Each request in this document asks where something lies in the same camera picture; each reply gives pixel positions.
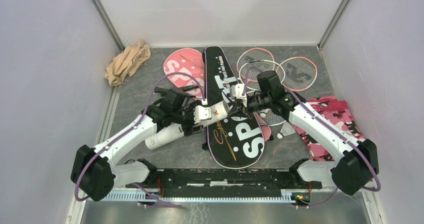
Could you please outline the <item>white shuttlecock tube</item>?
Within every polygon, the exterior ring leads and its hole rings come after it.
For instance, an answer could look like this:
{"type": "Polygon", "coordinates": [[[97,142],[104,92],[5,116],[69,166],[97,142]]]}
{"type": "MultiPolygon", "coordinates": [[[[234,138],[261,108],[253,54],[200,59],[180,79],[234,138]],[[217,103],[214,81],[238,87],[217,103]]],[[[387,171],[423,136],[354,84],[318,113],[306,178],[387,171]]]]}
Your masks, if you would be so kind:
{"type": "MultiPolygon", "coordinates": [[[[211,108],[212,118],[210,120],[201,121],[198,123],[198,125],[203,125],[203,129],[211,124],[227,118],[228,112],[230,111],[230,106],[225,101],[220,101],[208,107],[211,108]]],[[[153,136],[145,139],[145,145],[148,149],[155,150],[182,137],[185,136],[182,132],[181,125],[173,123],[170,126],[163,128],[153,136]]]]}

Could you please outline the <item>black sport racket bag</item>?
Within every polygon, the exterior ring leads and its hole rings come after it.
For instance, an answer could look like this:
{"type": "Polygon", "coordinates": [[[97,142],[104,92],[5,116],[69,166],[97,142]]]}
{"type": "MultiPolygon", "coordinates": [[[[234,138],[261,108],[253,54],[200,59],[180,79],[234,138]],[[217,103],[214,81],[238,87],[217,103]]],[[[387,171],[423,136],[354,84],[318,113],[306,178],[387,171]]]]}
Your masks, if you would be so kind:
{"type": "MultiPolygon", "coordinates": [[[[219,46],[207,46],[202,52],[202,58],[208,104],[224,102],[233,108],[230,92],[239,81],[224,50],[219,46]]],[[[207,144],[217,164],[232,170],[253,166],[262,157],[265,149],[265,139],[259,122],[243,114],[220,118],[208,125],[207,144]]]]}

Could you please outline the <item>white shuttlecock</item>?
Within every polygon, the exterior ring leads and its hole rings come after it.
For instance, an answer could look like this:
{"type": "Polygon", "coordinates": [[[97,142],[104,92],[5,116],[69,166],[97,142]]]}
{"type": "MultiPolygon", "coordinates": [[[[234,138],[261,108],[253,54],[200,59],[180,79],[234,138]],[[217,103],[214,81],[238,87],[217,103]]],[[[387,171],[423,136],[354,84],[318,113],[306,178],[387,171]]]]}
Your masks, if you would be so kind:
{"type": "Polygon", "coordinates": [[[282,124],[280,131],[277,133],[276,136],[277,136],[278,139],[282,139],[286,136],[290,136],[290,135],[293,135],[295,133],[296,133],[295,128],[288,121],[285,121],[282,124]]]}

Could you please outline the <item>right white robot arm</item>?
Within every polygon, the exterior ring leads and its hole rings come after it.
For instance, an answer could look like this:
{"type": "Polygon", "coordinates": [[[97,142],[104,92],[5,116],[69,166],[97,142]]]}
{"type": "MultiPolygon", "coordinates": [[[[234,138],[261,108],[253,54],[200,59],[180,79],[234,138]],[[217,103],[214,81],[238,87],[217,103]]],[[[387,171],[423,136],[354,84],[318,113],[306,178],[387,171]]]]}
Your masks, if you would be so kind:
{"type": "Polygon", "coordinates": [[[231,116],[254,117],[254,112],[270,109],[290,124],[301,128],[322,145],[332,156],[332,161],[305,160],[289,173],[289,183],[302,188],[308,182],[329,183],[347,195],[364,189],[379,192],[379,162],[376,144],[370,139],[359,140],[325,119],[297,92],[282,85],[274,70],[257,75],[259,91],[246,94],[244,84],[230,88],[234,100],[231,116]]]}

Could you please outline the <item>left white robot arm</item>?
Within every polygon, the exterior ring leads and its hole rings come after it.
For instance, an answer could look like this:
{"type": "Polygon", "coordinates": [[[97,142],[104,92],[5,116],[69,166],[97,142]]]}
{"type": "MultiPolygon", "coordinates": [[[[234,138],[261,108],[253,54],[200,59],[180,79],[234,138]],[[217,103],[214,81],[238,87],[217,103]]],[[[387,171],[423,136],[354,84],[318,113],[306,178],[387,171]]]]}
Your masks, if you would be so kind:
{"type": "Polygon", "coordinates": [[[195,109],[208,104],[205,97],[194,101],[194,95],[188,93],[193,89],[194,85],[170,89],[156,87],[149,96],[157,93],[161,98],[155,102],[149,101],[142,113],[128,126],[94,147],[86,144],[81,146],[76,152],[70,175],[71,181],[75,183],[75,199],[84,201],[83,197],[79,197],[79,190],[85,192],[87,199],[100,201],[112,189],[131,183],[140,183],[145,188],[153,187],[157,182],[157,174],[145,163],[118,163],[138,144],[171,124],[193,129],[195,109]]]}

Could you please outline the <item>pink sport racket bag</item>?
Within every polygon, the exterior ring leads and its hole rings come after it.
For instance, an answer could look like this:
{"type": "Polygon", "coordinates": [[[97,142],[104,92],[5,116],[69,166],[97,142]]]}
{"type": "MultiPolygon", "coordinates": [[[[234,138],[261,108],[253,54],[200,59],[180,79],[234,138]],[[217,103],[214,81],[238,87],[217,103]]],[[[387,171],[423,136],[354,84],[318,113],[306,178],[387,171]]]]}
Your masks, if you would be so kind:
{"type": "MultiPolygon", "coordinates": [[[[199,50],[181,48],[174,51],[165,59],[163,70],[166,75],[174,72],[187,73],[199,82],[203,91],[205,90],[205,64],[199,50]]],[[[190,77],[181,74],[170,75],[167,78],[177,88],[196,85],[190,77]]],[[[197,99],[202,98],[199,88],[187,93],[194,95],[197,99]]]]}

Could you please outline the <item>beige crumpled cloth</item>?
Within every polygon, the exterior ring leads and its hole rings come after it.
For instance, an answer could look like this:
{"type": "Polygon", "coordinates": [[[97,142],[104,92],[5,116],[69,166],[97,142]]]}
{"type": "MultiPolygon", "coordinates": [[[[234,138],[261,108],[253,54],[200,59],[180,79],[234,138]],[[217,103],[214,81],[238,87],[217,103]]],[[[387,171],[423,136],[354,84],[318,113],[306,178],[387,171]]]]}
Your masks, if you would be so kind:
{"type": "Polygon", "coordinates": [[[104,78],[111,87],[121,85],[127,76],[132,77],[150,57],[151,47],[139,39],[112,59],[105,69],[104,78]]]}

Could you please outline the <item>white frame racket lower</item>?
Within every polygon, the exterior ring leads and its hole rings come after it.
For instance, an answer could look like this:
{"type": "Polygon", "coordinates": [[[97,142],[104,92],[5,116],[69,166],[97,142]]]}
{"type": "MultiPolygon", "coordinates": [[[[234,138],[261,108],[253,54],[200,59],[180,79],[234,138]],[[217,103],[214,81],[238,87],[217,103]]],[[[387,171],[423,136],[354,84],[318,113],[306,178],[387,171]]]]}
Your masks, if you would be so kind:
{"type": "Polygon", "coordinates": [[[254,114],[260,126],[276,127],[287,123],[289,126],[293,127],[293,125],[287,122],[282,116],[274,114],[270,108],[256,111],[254,114]]]}

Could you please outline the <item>white frame racket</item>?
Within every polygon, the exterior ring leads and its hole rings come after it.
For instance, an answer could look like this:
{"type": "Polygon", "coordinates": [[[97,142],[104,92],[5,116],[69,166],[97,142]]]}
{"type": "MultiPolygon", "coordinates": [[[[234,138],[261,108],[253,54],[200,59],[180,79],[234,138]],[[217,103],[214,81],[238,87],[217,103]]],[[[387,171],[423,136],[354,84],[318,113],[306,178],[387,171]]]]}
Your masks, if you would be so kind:
{"type": "Polygon", "coordinates": [[[239,78],[245,84],[248,91],[260,91],[260,85],[257,75],[261,72],[257,69],[264,71],[275,71],[281,83],[285,80],[286,72],[283,67],[272,60],[252,60],[242,61],[239,66],[239,78]]]}
{"type": "Polygon", "coordinates": [[[282,116],[274,114],[270,108],[256,111],[254,114],[260,126],[276,127],[287,123],[289,126],[293,127],[293,125],[287,122],[282,116]]]}

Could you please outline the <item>white frame racket upper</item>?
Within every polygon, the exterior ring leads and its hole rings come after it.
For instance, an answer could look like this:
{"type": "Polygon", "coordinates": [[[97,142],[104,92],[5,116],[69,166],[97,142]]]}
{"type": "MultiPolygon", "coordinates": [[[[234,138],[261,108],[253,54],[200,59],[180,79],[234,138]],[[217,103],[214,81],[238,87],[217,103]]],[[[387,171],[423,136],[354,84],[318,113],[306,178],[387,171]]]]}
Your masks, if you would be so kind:
{"type": "Polygon", "coordinates": [[[239,66],[239,78],[245,84],[248,91],[260,91],[260,85],[257,75],[261,72],[257,69],[264,71],[275,71],[281,83],[285,80],[286,72],[283,67],[272,60],[252,60],[242,61],[239,66]]]}

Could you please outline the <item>pink frame racket left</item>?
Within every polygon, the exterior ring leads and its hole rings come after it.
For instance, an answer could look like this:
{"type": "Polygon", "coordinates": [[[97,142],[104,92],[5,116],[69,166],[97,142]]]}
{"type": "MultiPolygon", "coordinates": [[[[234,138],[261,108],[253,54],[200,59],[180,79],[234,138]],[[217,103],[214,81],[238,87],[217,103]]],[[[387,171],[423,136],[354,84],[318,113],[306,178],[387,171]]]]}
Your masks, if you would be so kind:
{"type": "Polygon", "coordinates": [[[261,47],[250,48],[238,58],[236,69],[239,71],[245,63],[261,60],[275,61],[273,54],[269,50],[261,47]]]}

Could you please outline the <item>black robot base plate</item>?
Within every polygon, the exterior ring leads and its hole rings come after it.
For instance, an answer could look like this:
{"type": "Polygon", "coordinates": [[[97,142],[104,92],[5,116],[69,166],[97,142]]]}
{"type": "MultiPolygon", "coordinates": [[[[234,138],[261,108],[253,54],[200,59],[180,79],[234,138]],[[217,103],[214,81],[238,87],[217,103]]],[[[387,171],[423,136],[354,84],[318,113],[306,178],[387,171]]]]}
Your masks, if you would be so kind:
{"type": "Polygon", "coordinates": [[[293,169],[189,169],[165,168],[151,172],[139,184],[161,189],[164,198],[280,197],[282,190],[321,189],[319,181],[304,181],[293,169]]]}

